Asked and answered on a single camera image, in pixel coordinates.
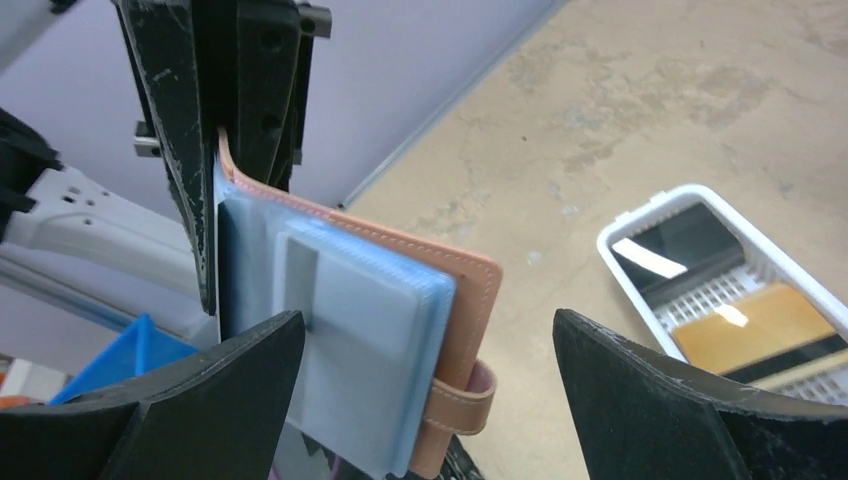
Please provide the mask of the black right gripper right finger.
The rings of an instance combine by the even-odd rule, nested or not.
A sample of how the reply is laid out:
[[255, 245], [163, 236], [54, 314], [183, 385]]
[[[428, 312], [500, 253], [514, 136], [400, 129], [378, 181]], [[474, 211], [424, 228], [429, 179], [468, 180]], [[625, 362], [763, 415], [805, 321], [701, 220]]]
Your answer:
[[743, 385], [570, 309], [553, 345], [593, 479], [843, 479], [847, 410]]

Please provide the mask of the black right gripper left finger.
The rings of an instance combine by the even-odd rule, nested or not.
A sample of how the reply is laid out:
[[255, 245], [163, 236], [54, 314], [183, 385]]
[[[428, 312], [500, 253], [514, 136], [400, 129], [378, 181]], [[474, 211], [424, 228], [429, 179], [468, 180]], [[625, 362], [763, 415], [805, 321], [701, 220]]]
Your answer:
[[265, 479], [305, 345], [297, 311], [55, 406], [1, 413], [5, 479]]

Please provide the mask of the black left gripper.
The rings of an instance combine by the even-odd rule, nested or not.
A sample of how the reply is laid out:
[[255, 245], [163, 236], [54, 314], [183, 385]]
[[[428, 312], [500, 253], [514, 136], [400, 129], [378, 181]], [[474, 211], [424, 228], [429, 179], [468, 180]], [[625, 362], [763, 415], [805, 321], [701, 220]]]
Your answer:
[[314, 39], [330, 38], [332, 15], [292, 1], [119, 1], [117, 12], [194, 253], [200, 303], [213, 315], [210, 126], [226, 129], [234, 163], [254, 180], [272, 179], [283, 134], [284, 158], [299, 165]]

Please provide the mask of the tan leather card holder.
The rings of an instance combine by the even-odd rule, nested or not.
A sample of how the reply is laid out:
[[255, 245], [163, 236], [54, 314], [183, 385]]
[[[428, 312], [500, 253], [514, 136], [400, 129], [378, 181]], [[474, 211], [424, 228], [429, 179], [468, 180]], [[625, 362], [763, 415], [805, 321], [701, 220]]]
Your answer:
[[501, 265], [263, 184], [226, 137], [217, 147], [217, 219], [230, 197], [311, 218], [314, 310], [288, 423], [372, 478], [435, 478], [451, 440], [487, 423], [497, 380], [478, 352]]

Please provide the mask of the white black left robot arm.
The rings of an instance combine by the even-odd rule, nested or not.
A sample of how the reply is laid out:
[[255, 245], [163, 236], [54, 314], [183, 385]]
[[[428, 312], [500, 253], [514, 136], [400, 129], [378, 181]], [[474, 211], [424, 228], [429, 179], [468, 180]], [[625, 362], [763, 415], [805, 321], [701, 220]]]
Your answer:
[[216, 310], [213, 165], [219, 138], [248, 177], [287, 190], [301, 161], [313, 45], [331, 11], [307, 1], [119, 1], [143, 113], [136, 150], [160, 158], [172, 221], [98, 185], [1, 115], [1, 239], [125, 272]]

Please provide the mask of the black VIP card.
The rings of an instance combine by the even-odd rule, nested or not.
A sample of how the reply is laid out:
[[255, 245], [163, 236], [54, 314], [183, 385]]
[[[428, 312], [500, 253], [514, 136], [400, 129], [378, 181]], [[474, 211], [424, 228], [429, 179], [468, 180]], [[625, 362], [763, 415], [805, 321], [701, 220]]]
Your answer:
[[311, 218], [253, 197], [218, 208], [220, 326], [229, 339], [283, 311], [311, 321], [318, 252], [301, 238]]

